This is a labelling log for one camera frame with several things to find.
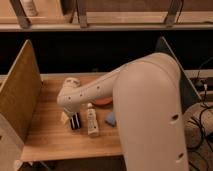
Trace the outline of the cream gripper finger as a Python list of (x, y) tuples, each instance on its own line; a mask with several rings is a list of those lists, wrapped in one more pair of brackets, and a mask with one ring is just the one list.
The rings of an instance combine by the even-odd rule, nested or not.
[(65, 112), (61, 113), (60, 121), (63, 125), (66, 125), (67, 122), (69, 121), (69, 117), (67, 116)]

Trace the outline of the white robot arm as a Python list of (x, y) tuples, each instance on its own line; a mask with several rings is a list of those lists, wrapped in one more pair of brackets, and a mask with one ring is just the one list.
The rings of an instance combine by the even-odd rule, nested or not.
[(71, 116), (81, 104), (111, 96), (127, 171), (189, 171), (180, 78), (175, 59), (152, 53), (84, 86), (66, 79), (57, 103)]

